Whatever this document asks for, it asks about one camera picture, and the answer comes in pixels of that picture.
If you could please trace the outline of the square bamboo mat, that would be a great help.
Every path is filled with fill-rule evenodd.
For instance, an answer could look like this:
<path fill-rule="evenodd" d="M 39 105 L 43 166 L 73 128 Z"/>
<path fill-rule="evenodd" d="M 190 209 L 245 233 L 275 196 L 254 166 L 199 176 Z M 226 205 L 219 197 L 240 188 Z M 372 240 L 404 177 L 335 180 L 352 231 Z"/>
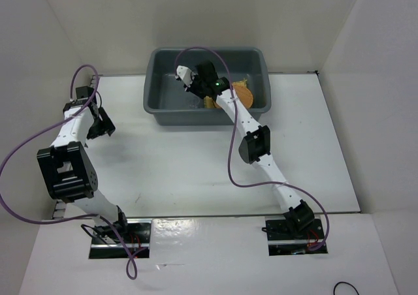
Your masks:
<path fill-rule="evenodd" d="M 247 79 L 243 79 L 240 81 L 236 81 L 233 83 L 239 83 L 239 84 L 244 84 L 245 86 L 248 87 L 248 80 Z M 210 97 L 205 97 L 204 98 L 204 107 L 205 108 L 220 108 L 220 106 Z"/>

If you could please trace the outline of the round orange woven tray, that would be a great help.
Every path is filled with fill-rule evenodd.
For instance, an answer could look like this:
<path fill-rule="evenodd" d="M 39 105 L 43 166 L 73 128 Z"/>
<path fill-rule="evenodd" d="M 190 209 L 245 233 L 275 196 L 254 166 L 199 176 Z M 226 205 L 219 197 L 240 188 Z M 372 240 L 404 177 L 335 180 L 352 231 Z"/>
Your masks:
<path fill-rule="evenodd" d="M 233 88 L 244 107 L 247 109 L 251 108 L 253 105 L 254 97 L 248 87 L 244 84 L 233 83 Z"/>

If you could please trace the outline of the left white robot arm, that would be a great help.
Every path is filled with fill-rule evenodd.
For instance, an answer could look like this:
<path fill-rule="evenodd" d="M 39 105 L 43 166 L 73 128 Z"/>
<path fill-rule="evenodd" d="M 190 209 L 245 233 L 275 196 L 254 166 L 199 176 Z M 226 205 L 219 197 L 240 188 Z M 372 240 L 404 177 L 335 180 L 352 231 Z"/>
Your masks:
<path fill-rule="evenodd" d="M 87 140 L 110 136 L 116 128 L 96 99 L 76 114 L 92 94 L 92 87 L 76 88 L 76 99 L 63 109 L 67 122 L 50 147 L 38 150 L 37 160 L 50 197 L 92 214 L 96 235 L 120 243 L 129 237 L 130 226 L 124 212 L 100 192 L 97 173 L 86 152 Z"/>

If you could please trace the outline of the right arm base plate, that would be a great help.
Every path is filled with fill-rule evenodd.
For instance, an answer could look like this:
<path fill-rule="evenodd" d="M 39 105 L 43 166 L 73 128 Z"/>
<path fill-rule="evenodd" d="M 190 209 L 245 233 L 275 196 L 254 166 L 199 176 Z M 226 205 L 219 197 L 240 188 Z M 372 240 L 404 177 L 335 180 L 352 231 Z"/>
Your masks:
<path fill-rule="evenodd" d="M 311 251 L 310 247 L 319 245 L 325 237 L 320 218 L 300 234 L 292 234 L 284 217 L 267 217 L 261 230 L 266 234 L 270 256 L 327 254 L 327 245 Z"/>

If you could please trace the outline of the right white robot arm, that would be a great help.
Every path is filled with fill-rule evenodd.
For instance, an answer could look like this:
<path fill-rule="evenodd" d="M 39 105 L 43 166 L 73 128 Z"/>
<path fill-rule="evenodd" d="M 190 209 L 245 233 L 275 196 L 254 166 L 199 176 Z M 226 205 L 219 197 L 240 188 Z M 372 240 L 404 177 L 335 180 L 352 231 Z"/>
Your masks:
<path fill-rule="evenodd" d="M 240 100 L 237 88 L 226 77 L 219 77 L 212 62 L 204 61 L 196 70 L 178 65 L 176 79 L 184 83 L 187 92 L 204 99 L 210 97 L 236 124 L 242 140 L 238 147 L 241 159 L 264 174 L 277 198 L 286 222 L 286 231 L 301 238 L 314 221 L 314 213 L 294 188 L 287 185 L 270 152 L 270 129 L 262 126 Z"/>

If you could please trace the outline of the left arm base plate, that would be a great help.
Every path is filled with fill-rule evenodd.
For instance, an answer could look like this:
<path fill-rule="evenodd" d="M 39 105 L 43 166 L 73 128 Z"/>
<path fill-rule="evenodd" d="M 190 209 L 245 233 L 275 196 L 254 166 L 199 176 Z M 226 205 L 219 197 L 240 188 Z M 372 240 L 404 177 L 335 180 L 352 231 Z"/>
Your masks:
<path fill-rule="evenodd" d="M 100 236 L 92 226 L 88 225 L 82 225 L 82 229 L 91 238 L 89 259 L 128 258 L 120 240 L 114 234 L 111 237 Z M 136 253 L 135 258 L 149 258 L 151 233 L 151 219 L 129 218 L 127 230 L 120 234 L 129 252 Z"/>

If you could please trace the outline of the clear plastic cup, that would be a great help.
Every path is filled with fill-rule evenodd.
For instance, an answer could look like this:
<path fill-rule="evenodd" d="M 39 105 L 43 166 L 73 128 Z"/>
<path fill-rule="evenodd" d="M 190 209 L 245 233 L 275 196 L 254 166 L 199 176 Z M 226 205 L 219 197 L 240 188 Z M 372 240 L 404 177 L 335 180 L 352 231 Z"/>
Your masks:
<path fill-rule="evenodd" d="M 187 108 L 188 109 L 199 109 L 203 107 L 203 103 L 199 98 L 196 99 L 189 99 L 187 101 Z"/>

